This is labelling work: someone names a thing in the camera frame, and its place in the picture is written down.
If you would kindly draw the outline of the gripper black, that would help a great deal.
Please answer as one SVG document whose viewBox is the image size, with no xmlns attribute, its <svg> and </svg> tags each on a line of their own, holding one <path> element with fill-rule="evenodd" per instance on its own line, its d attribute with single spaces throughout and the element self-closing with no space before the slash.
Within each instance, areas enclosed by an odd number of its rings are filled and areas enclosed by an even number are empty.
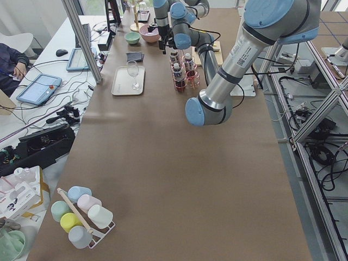
<svg viewBox="0 0 348 261">
<path fill-rule="evenodd" d="M 174 41 L 174 34 L 170 26 L 158 26 L 158 32 L 160 35 L 158 45 L 163 54 L 166 54 L 166 47 L 177 49 Z"/>
</svg>

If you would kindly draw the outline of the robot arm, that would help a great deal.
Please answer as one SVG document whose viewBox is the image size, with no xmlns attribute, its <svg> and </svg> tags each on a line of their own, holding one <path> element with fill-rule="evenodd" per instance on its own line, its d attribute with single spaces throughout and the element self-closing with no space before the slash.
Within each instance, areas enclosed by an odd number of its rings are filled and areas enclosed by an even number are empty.
<svg viewBox="0 0 348 261">
<path fill-rule="evenodd" d="M 185 114 L 194 126 L 218 125 L 232 113 L 231 91 L 260 55 L 275 43 L 298 44 L 314 39 L 319 31 L 320 1 L 247 1 L 240 34 L 227 59 L 218 66 L 210 33 L 192 28 L 209 13 L 208 1 L 153 1 L 162 42 L 175 49 L 196 47 L 208 86 L 187 100 Z"/>
<path fill-rule="evenodd" d="M 196 18 L 202 18 L 209 13 L 208 1 L 167 1 L 154 0 L 153 7 L 155 12 L 156 24 L 161 37 L 170 30 L 169 15 L 171 21 L 186 19 L 193 23 Z"/>
</svg>

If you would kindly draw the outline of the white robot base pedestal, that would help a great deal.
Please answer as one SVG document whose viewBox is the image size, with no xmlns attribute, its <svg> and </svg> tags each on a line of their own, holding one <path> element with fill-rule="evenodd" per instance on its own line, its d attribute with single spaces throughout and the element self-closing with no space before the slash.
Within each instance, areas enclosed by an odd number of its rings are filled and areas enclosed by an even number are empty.
<svg viewBox="0 0 348 261">
<path fill-rule="evenodd" d="M 230 92 L 231 96 L 240 96 L 240 97 L 255 97 L 256 91 L 254 88 L 254 78 L 252 75 L 244 76 L 239 82 L 239 85 L 236 85 L 234 89 Z"/>
</svg>

